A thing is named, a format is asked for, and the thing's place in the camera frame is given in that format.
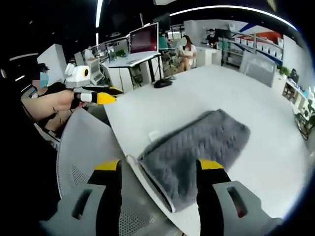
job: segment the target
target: ceiling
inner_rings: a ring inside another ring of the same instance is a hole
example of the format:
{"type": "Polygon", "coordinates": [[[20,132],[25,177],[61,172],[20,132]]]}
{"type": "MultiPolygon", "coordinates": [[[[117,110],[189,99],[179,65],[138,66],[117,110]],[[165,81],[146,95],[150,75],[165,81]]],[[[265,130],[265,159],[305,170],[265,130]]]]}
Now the ceiling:
{"type": "MultiPolygon", "coordinates": [[[[157,6],[153,0],[104,0],[99,28],[95,28],[97,0],[28,0],[6,1],[7,11],[1,32],[1,64],[14,56],[28,53],[42,53],[54,43],[63,46],[66,60],[74,53],[95,45],[95,33],[99,33],[99,42],[105,41],[116,31],[113,23],[115,15],[123,13],[126,22],[120,26],[122,35],[141,27],[139,13],[143,14],[144,23],[164,12],[174,13],[189,8],[208,5],[241,5],[274,12],[271,5],[277,6],[277,15],[289,20],[300,31],[306,27],[304,22],[311,14],[311,8],[302,4],[287,3],[284,0],[177,0],[166,6],[157,6]]],[[[171,24],[179,24],[190,19],[234,19],[262,25],[272,30],[294,37],[300,44],[297,31],[269,16],[235,9],[208,9],[183,13],[171,18],[171,24]]]]}

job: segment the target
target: robotic hand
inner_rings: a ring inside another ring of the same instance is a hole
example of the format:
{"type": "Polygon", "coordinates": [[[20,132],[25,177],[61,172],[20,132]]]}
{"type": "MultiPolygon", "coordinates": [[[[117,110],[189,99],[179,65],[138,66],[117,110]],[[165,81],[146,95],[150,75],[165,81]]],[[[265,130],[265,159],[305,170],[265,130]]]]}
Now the robotic hand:
{"type": "Polygon", "coordinates": [[[116,101],[116,96],[123,92],[110,86],[91,85],[90,68],[86,65],[74,66],[69,63],[65,69],[65,86],[73,89],[76,101],[93,102],[100,105],[116,101]]]}

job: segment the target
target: face mask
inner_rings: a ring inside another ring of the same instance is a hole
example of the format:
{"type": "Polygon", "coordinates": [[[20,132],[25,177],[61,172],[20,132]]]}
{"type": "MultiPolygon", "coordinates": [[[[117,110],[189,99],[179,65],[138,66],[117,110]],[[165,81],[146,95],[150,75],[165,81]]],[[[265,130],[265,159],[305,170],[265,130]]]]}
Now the face mask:
{"type": "Polygon", "coordinates": [[[187,39],[185,37],[182,37],[181,45],[186,46],[186,44],[187,44],[187,39]]]}
{"type": "Polygon", "coordinates": [[[48,85],[48,80],[49,80],[49,77],[46,73],[44,72],[41,72],[40,73],[40,87],[43,88],[43,87],[47,87],[48,85]]]}

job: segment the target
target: folded gray towel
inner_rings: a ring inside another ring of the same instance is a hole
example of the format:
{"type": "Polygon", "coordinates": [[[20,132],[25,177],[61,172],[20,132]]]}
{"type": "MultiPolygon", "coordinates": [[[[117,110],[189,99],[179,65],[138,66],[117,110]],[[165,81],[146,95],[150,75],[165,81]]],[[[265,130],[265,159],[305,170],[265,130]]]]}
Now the folded gray towel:
{"type": "Polygon", "coordinates": [[[217,161],[228,170],[250,136],[247,126],[223,110],[210,111],[154,141],[139,158],[172,212],[196,201],[196,160],[217,161]]]}

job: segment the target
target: red screen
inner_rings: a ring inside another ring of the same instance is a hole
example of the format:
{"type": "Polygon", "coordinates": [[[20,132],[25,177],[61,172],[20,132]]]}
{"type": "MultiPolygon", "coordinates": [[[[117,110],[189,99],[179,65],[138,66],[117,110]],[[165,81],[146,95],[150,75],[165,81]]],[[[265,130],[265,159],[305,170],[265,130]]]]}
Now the red screen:
{"type": "Polygon", "coordinates": [[[157,51],[157,25],[147,26],[130,34],[130,53],[157,51]]]}

